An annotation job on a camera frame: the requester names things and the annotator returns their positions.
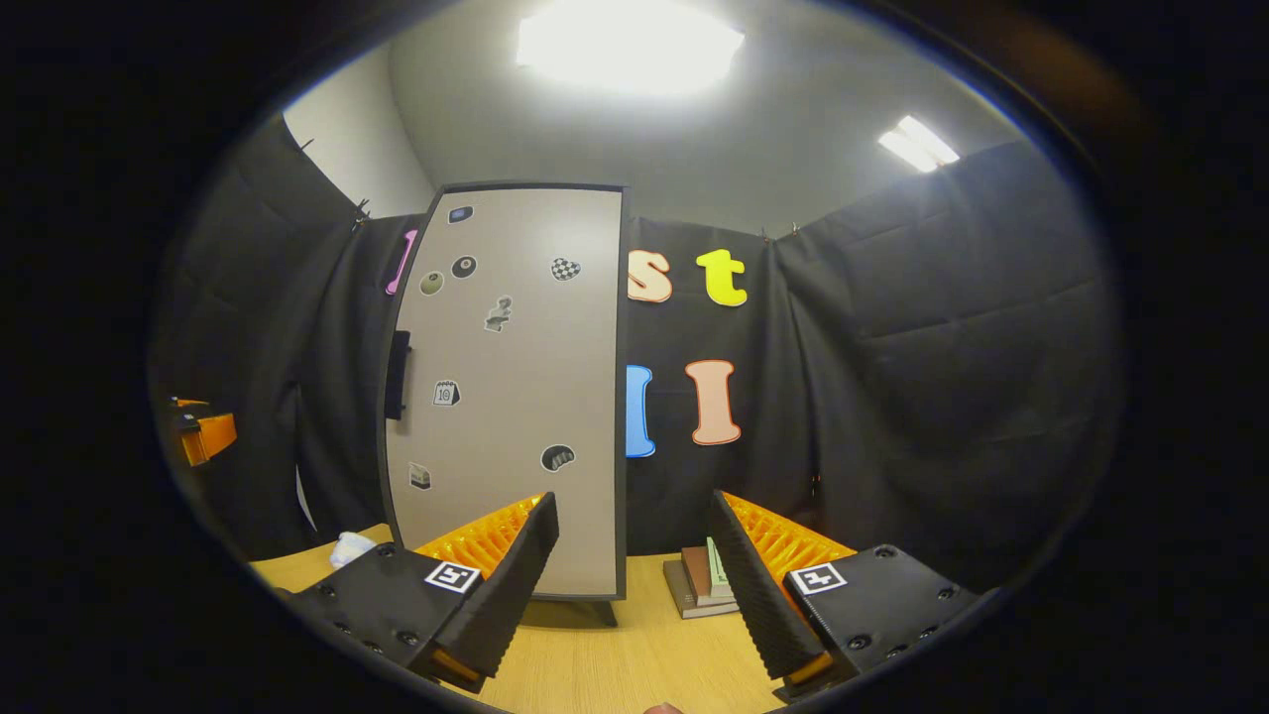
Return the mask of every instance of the ceiling light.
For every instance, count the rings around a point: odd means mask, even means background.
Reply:
[[[907,161],[909,164],[916,166],[917,169],[929,172],[939,167],[938,161],[933,156],[926,153],[920,146],[916,145],[911,138],[901,133],[887,131],[881,134],[877,140],[882,146],[893,151],[900,159]]]
[[[674,94],[722,79],[744,38],[664,0],[563,0],[520,22],[515,61],[589,86]]]
[[[895,131],[887,131],[877,141],[925,172],[961,157],[929,127],[912,117],[900,119]]]

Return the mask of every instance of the wooden table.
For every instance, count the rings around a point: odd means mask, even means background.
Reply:
[[[362,531],[392,540],[386,525]],[[298,592],[329,576],[334,544],[253,563],[272,586]],[[661,573],[674,555],[626,562],[617,626],[588,607],[529,602],[497,677],[473,696],[518,714],[642,714],[669,701],[685,714],[749,714],[780,706],[739,613],[681,620]]]

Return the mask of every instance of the black handle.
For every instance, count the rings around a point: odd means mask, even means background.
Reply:
[[[392,332],[392,346],[388,349],[388,382],[383,388],[383,417],[401,420],[405,412],[405,355],[410,351],[410,332]]]

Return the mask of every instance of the book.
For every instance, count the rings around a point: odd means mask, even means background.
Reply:
[[[692,595],[697,599],[697,605],[722,605],[736,601],[731,594],[713,594],[709,578],[709,552],[704,545],[683,549],[683,568],[688,572],[688,585],[692,586]]]
[[[706,550],[709,552],[709,597],[733,597],[731,582],[727,581],[727,573],[722,569],[718,548],[714,547],[713,539],[709,536],[706,536]]]
[[[697,605],[695,597],[692,595],[692,586],[688,585],[688,571],[684,568],[683,561],[666,561],[661,564],[661,571],[665,573],[665,583],[670,586],[670,597],[674,599],[674,606],[679,610],[679,616],[684,620],[740,610],[740,605],[736,605],[735,600],[721,605]]]

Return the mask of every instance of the decorative letter cutout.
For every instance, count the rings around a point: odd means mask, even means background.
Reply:
[[[631,250],[629,265],[626,268],[626,293],[631,299],[645,302],[665,302],[674,292],[670,278],[665,275],[670,261],[660,252]]]
[[[626,365],[626,458],[642,459],[656,453],[656,445],[647,439],[647,408],[643,394],[652,382],[652,370],[638,365]]]
[[[732,273],[744,273],[745,264],[732,260],[731,252],[720,247],[697,257],[697,264],[706,269],[706,292],[709,299],[727,307],[737,307],[745,303],[744,289],[736,289],[731,283]]]
[[[692,441],[714,446],[740,439],[740,427],[731,421],[731,397],[727,394],[727,377],[736,368],[726,360],[702,360],[683,372],[697,383],[697,407],[700,411],[700,426],[692,432]]]

